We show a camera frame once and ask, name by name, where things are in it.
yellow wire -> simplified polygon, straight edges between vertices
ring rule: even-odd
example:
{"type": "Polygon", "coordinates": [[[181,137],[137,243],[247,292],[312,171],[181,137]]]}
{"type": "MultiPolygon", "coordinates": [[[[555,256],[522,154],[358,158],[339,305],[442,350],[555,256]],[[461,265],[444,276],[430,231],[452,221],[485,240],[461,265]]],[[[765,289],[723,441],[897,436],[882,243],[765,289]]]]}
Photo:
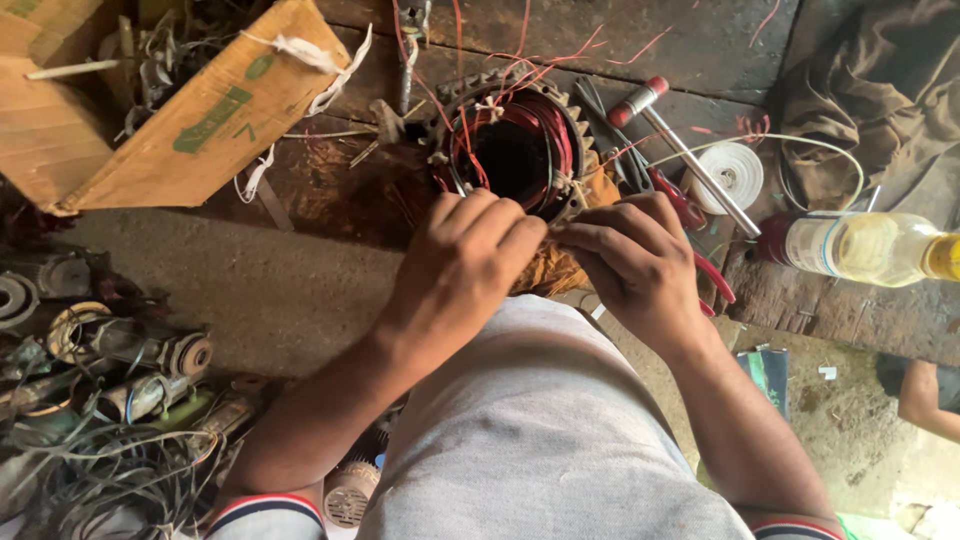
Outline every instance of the yellow wire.
{"type": "MultiPolygon", "coordinates": [[[[709,147],[711,147],[711,146],[716,146],[716,145],[722,144],[722,143],[724,143],[724,142],[734,142],[734,141],[736,141],[736,140],[743,140],[743,139],[745,139],[745,138],[758,138],[758,137],[767,137],[767,136],[769,136],[769,137],[771,137],[771,138],[783,138],[783,139],[786,139],[786,140],[796,140],[796,141],[799,141],[799,142],[809,142],[810,144],[816,144],[816,145],[819,145],[819,146],[823,146],[823,147],[829,148],[830,150],[833,150],[833,151],[835,151],[835,152],[839,152],[844,158],[847,158],[848,160],[850,160],[850,161],[853,163],[853,166],[856,167],[856,174],[857,174],[857,176],[858,176],[859,178],[858,178],[857,181],[856,181],[856,189],[853,191],[853,196],[850,198],[850,200],[848,201],[848,203],[847,203],[846,205],[844,205],[844,206],[840,209],[840,211],[843,211],[843,210],[848,209],[853,203],[856,202],[856,198],[859,197],[859,196],[860,196],[860,192],[863,191],[863,183],[864,183],[864,179],[865,179],[864,174],[863,174],[863,167],[861,167],[861,166],[860,166],[860,163],[857,162],[856,158],[854,158],[854,157],[853,157],[849,152],[847,152],[846,150],[844,150],[844,149],[842,149],[842,148],[837,148],[836,146],[833,146],[832,144],[829,144],[829,143],[826,143],[826,142],[823,142],[823,141],[820,141],[820,140],[813,140],[812,138],[803,138],[803,137],[801,137],[801,136],[792,136],[792,135],[776,135],[776,134],[766,134],[766,135],[741,135],[741,136],[732,136],[732,137],[730,137],[730,138],[725,138],[725,139],[723,139],[723,140],[715,140],[715,141],[709,142],[709,143],[707,143],[707,144],[701,144],[700,146],[694,146],[693,148],[690,149],[690,152],[696,152],[697,150],[703,150],[703,149],[705,149],[705,148],[709,148],[709,147]]],[[[663,162],[665,162],[665,161],[670,161],[670,160],[673,160],[673,159],[675,159],[675,158],[679,158],[679,157],[682,156],[683,154],[686,154],[686,152],[678,152],[678,153],[674,154],[673,156],[669,156],[669,157],[663,158],[662,160],[654,161],[653,163],[650,163],[650,164],[647,165],[647,166],[648,166],[648,167],[656,167],[657,165],[660,165],[661,163],[663,163],[663,162]]]]}

roll of white tape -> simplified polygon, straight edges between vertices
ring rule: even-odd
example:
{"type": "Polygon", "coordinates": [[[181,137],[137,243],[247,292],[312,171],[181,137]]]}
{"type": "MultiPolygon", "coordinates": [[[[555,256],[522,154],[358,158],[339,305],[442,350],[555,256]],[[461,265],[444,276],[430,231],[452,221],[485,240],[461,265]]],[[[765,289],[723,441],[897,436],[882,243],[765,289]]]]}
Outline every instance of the roll of white tape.
{"type": "MultiPolygon", "coordinates": [[[[760,194],[763,187],[763,163],[747,146],[735,142],[712,146],[700,155],[700,163],[713,179],[730,193],[740,209],[749,208],[760,194]]],[[[690,169],[684,173],[684,184],[690,185],[689,194],[700,203],[705,212],[717,215],[727,213],[690,169]]]]}

right hand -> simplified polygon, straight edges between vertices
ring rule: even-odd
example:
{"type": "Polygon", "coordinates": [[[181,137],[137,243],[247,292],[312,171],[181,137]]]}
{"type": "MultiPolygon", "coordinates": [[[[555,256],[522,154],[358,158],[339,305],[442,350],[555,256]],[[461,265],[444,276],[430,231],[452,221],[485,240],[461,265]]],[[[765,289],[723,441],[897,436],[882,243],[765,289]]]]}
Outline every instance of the right hand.
{"type": "Polygon", "coordinates": [[[700,310],[693,249],[666,195],[644,193],[585,210],[552,235],[587,272],[610,313],[664,360],[716,334],[700,310]]]}

red hammer head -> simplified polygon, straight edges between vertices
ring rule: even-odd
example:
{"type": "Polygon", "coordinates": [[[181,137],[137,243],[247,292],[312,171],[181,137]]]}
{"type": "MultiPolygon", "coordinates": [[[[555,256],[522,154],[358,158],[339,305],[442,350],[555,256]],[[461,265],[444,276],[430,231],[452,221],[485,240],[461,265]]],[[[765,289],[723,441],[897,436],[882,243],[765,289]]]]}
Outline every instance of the red hammer head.
{"type": "Polygon", "coordinates": [[[647,81],[646,85],[641,86],[627,96],[627,99],[610,109],[610,112],[607,113],[607,119],[615,127],[623,129],[641,110],[649,107],[669,89],[670,84],[666,82],[666,79],[659,75],[653,77],[647,81]]]}

bottle label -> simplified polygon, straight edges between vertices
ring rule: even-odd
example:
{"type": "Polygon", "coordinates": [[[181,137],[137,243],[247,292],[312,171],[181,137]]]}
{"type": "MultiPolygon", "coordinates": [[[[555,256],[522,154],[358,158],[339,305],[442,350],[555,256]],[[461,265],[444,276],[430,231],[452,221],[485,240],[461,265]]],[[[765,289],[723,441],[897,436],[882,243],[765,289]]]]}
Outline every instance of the bottle label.
{"type": "Polygon", "coordinates": [[[833,242],[840,218],[851,212],[814,211],[798,219],[786,234],[786,254],[790,263],[827,276],[836,276],[833,242]]]}

